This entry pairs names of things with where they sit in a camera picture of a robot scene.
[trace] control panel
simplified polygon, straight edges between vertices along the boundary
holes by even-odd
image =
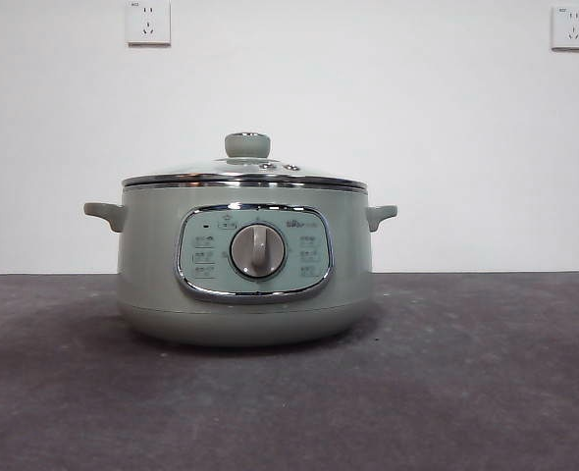
[[[177,275],[196,297],[281,302],[315,292],[332,269],[327,224],[312,208],[231,203],[183,222]]]

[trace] lid knob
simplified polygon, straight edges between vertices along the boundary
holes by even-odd
[[[224,138],[229,157],[267,159],[270,155],[270,137],[258,132],[234,132]]]

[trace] glass lid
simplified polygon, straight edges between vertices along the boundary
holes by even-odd
[[[224,139],[227,158],[190,164],[152,175],[133,177],[124,186],[162,183],[245,182],[343,186],[365,190],[366,184],[340,179],[302,165],[268,158],[270,137],[258,132],[236,132]]]

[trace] chrome trim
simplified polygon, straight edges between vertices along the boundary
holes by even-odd
[[[136,189],[153,188],[199,188],[206,186],[221,186],[229,188],[253,187],[253,188],[306,188],[306,189],[328,189],[331,191],[352,191],[355,193],[368,194],[368,191],[354,186],[344,186],[336,184],[318,183],[276,183],[276,182],[172,182],[172,183],[144,183],[133,186],[124,186],[124,192]]]
[[[268,137],[268,138],[270,138],[269,135],[262,134],[261,132],[246,132],[246,131],[244,131],[244,132],[231,132],[230,134],[227,134],[227,137],[228,137],[229,135],[237,135],[237,136],[240,136],[240,135],[248,135],[248,136],[259,135],[259,136],[261,136],[261,137]]]
[[[231,291],[215,291],[213,289],[207,289],[198,287],[193,282],[189,281],[185,275],[184,270],[181,267],[181,248],[183,246],[183,237],[184,237],[184,227],[194,214],[198,214],[201,212],[206,211],[223,211],[223,210],[232,210],[238,211],[241,209],[267,209],[272,211],[302,211],[314,214],[322,221],[322,224],[325,228],[325,237],[327,240],[327,253],[329,254],[329,266],[327,267],[327,271],[322,276],[320,280],[318,280],[313,285],[310,285],[305,288],[300,289],[292,289],[288,291],[267,291],[267,292],[259,292],[259,291],[250,291],[250,292],[231,292]],[[181,228],[179,229],[179,235],[176,241],[176,249],[175,249],[175,275],[181,285],[193,295],[193,297],[209,302],[222,302],[222,303],[229,303],[229,304],[266,304],[266,303],[273,303],[273,302],[286,302],[286,301],[294,301],[299,299],[304,299],[306,297],[312,296],[318,293],[331,279],[334,271],[334,258],[333,258],[333,244],[331,241],[331,231],[329,229],[329,223],[327,219],[315,208],[309,206],[300,206],[300,205],[284,205],[284,204],[268,204],[268,203],[240,203],[240,202],[232,202],[231,204],[217,204],[213,206],[200,206],[197,208],[192,209],[189,211],[183,218],[181,222]]]
[[[334,179],[329,177],[309,177],[309,176],[292,176],[292,175],[270,175],[270,174],[239,174],[239,173],[220,173],[220,174],[165,174],[165,175],[148,175],[143,177],[133,177],[122,181],[123,186],[134,186],[148,183],[203,183],[203,182],[258,182],[258,183],[311,183],[325,184],[328,186],[350,186],[353,188],[367,189],[368,186],[363,182],[354,180]]]

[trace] stainless steel rim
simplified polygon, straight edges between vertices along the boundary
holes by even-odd
[[[170,182],[170,183],[139,183],[129,186],[124,186],[124,191],[133,191],[136,189],[151,189],[151,188],[200,188],[207,186],[220,187],[254,187],[254,188],[306,188],[306,189],[328,189],[333,191],[352,191],[355,193],[368,194],[365,188],[356,186],[348,186],[342,184],[322,184],[322,183],[289,183],[289,182]]]
[[[257,183],[309,183],[327,186],[344,186],[359,189],[367,189],[363,182],[354,180],[334,179],[328,177],[293,177],[291,175],[266,175],[266,174],[168,174],[150,175],[145,177],[133,177],[122,182],[124,187],[137,186],[139,184],[153,183],[205,183],[205,182],[257,182]]]

